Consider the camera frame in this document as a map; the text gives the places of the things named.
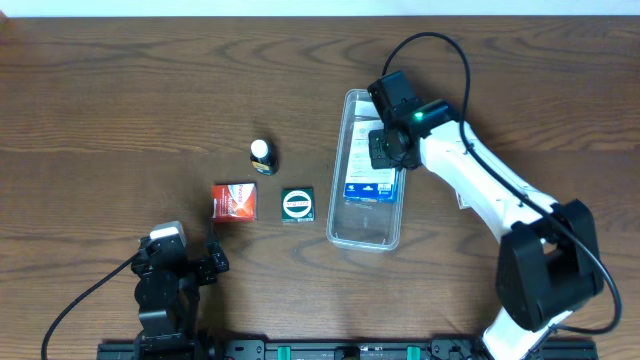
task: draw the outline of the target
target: wood grain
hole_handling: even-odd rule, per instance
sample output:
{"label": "wood grain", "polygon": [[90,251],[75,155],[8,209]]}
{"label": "wood grain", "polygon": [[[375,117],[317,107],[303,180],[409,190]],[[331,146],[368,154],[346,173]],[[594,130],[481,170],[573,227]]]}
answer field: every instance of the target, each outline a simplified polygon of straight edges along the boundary
{"label": "wood grain", "polygon": [[[498,247],[453,190],[407,179],[393,254],[325,237],[344,94],[376,79],[418,31],[460,41],[472,64],[469,119],[505,163],[595,215],[625,301],[604,359],[640,351],[640,28],[611,18],[16,19],[0,32],[0,358],[34,359],[58,313],[132,254],[158,223],[204,239],[213,183],[255,181],[259,221],[220,226],[232,270],[203,289],[213,331],[272,339],[479,334],[499,301]],[[461,101],[456,55],[435,40],[397,57],[425,97]],[[258,176],[248,144],[281,152]],[[280,190],[313,186],[317,220],[280,222]],[[140,330],[129,271],[63,321],[51,358],[95,358]],[[603,325],[608,294],[572,324]]]}

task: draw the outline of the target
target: white bottle cap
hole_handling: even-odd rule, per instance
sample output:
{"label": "white bottle cap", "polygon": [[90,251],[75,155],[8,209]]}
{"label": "white bottle cap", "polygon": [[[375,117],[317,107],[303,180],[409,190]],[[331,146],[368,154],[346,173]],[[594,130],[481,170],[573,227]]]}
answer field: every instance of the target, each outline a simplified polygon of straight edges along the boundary
{"label": "white bottle cap", "polygon": [[267,154],[269,154],[269,147],[267,146],[267,142],[262,139],[254,140],[251,143],[251,153],[258,159],[262,159],[263,157],[267,156]]}

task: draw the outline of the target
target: white wall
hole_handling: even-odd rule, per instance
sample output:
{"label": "white wall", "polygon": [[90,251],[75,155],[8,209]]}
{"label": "white wall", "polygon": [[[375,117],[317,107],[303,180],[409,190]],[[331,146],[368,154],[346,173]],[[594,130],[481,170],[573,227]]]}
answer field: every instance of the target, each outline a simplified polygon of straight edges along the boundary
{"label": "white wall", "polygon": [[0,0],[9,17],[640,15],[640,0]]}

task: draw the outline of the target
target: red box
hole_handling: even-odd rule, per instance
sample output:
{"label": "red box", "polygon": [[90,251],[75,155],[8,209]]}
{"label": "red box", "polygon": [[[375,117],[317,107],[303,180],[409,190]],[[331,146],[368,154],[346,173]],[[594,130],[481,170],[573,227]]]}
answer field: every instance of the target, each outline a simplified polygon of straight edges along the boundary
{"label": "red box", "polygon": [[213,185],[213,222],[254,221],[256,219],[256,185]]}

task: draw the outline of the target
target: small bottle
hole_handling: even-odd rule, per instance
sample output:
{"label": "small bottle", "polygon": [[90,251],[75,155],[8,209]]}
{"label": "small bottle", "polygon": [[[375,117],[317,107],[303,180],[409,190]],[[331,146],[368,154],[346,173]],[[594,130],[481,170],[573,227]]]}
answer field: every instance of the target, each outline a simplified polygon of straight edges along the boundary
{"label": "small bottle", "polygon": [[264,175],[273,175],[278,171],[278,158],[273,145],[258,139],[251,143],[251,164],[256,171]]}

